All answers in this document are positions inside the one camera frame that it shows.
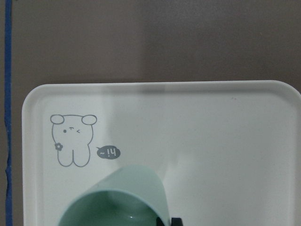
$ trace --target cartoon bear drawing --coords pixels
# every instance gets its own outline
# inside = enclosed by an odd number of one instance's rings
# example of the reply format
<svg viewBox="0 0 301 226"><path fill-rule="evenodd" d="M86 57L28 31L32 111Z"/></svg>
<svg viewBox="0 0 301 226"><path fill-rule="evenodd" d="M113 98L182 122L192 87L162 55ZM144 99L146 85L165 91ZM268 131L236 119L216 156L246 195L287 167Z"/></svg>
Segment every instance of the cartoon bear drawing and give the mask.
<svg viewBox="0 0 301 226"><path fill-rule="evenodd" d="M84 167L90 160L89 144L93 139L93 127L97 121L95 115L60 115L50 117L52 138L57 150L57 159L62 166L74 163Z"/></svg>

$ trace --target black object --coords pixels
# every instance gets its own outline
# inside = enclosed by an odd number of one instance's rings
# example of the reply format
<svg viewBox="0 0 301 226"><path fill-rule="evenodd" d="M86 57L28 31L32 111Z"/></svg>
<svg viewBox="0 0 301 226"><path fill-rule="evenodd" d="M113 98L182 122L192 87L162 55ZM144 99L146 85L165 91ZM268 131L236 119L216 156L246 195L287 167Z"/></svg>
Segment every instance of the black object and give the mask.
<svg viewBox="0 0 301 226"><path fill-rule="evenodd" d="M157 226L164 226L162 220L160 218L156 219ZM181 218L171 218L171 226L183 226L183 222Z"/></svg>

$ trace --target blue tape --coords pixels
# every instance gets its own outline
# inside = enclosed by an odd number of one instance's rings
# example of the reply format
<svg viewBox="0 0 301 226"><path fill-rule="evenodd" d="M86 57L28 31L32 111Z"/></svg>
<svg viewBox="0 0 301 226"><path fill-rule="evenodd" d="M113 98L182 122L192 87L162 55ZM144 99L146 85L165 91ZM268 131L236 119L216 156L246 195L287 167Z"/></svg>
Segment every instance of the blue tape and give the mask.
<svg viewBox="0 0 301 226"><path fill-rule="evenodd" d="M4 53L4 121L8 141L8 160L5 169L8 181L5 200L6 226L13 225L11 183L11 0L5 0L5 53Z"/></svg>

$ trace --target green cup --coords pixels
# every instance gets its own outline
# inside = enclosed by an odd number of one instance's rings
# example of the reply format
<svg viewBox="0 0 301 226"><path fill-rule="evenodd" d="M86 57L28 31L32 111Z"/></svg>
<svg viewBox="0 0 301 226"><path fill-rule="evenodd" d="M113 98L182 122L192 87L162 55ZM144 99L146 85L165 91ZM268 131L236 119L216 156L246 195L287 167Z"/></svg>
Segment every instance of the green cup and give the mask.
<svg viewBox="0 0 301 226"><path fill-rule="evenodd" d="M166 195L157 174L140 165L120 168L77 198L59 226L170 226Z"/></svg>

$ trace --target gray table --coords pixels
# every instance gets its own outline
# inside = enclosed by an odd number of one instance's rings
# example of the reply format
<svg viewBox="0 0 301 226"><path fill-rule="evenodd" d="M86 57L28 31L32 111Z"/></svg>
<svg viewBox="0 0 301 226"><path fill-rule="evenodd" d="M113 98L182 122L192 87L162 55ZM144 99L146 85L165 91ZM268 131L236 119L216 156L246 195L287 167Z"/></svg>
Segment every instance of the gray table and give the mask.
<svg viewBox="0 0 301 226"><path fill-rule="evenodd" d="M0 8L3 28L4 1ZM21 109L34 87L46 83L280 80L300 91L300 12L300 1L279 0L13 1L14 225L23 225ZM0 70L3 72L3 60ZM3 76L0 85L3 87ZM3 120L0 127L4 134ZM3 222L5 136L1 143Z"/></svg>

